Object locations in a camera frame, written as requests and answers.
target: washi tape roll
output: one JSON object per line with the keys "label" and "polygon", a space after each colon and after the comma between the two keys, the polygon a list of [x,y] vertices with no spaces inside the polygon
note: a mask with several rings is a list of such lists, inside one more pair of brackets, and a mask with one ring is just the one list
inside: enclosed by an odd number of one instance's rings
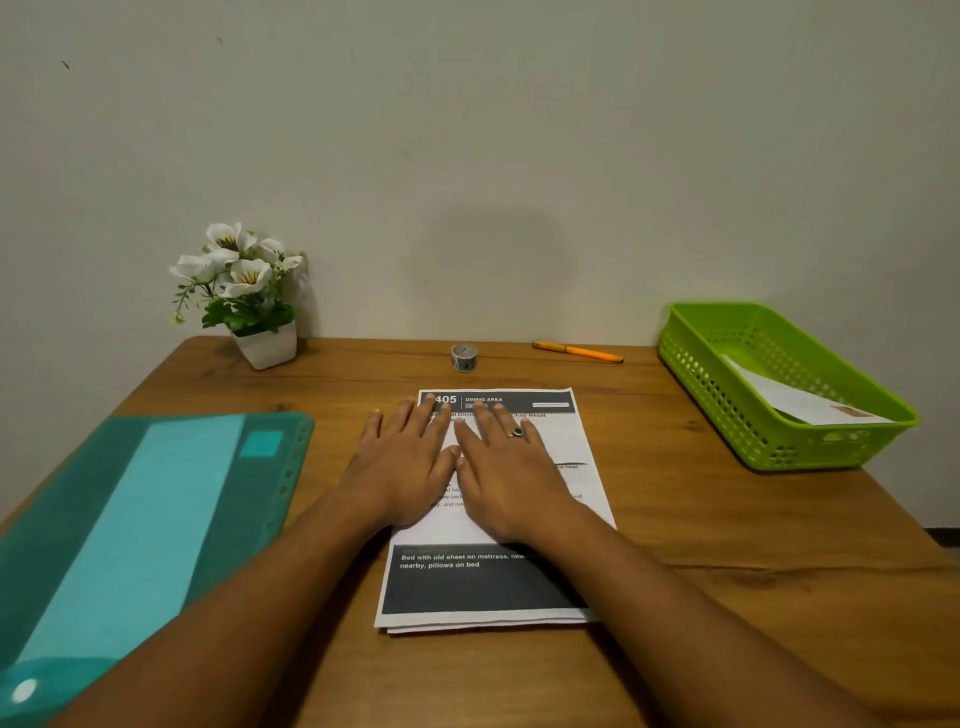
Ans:
{"label": "washi tape roll", "polygon": [[450,347],[450,366],[458,372],[472,372],[477,366],[477,350],[470,344]]}

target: forearm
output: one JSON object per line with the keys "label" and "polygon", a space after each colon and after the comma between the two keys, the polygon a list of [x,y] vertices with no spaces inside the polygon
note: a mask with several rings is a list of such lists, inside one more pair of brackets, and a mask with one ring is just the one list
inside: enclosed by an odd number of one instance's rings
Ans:
{"label": "forearm", "polygon": [[567,575],[679,725],[883,725],[585,506],[554,516],[531,546]]}
{"label": "forearm", "polygon": [[298,642],[381,522],[339,488],[81,694],[55,726],[256,722]]}

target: wood grain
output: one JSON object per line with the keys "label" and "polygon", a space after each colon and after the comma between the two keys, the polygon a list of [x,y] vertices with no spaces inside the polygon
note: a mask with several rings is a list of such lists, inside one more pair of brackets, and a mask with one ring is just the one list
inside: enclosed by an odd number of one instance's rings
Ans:
{"label": "wood grain", "polygon": [[[227,339],[177,348],[118,414],[301,411],[316,429],[293,519],[334,486],[367,414],[421,387],[572,386],[620,530],[897,723],[960,725],[960,570],[862,471],[744,468],[657,359],[623,365],[479,344],[313,339],[253,371]],[[265,723],[634,726],[642,682],[602,627],[390,638],[384,538],[318,617]]]}

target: green basket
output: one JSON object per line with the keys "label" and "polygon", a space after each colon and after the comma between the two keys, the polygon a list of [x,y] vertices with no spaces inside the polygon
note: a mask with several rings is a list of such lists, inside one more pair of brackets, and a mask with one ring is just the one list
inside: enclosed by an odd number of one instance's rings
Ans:
{"label": "green basket", "polygon": [[[781,415],[728,364],[893,422],[807,425]],[[758,471],[863,465],[917,413],[776,311],[756,303],[675,303],[660,357],[740,459]]]}

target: plastic folder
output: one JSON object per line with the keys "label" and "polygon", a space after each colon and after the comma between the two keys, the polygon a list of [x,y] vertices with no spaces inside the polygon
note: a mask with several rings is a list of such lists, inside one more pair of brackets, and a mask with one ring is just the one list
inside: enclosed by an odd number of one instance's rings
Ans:
{"label": "plastic folder", "polygon": [[0,727],[41,725],[283,527],[301,414],[114,417],[0,540]]}

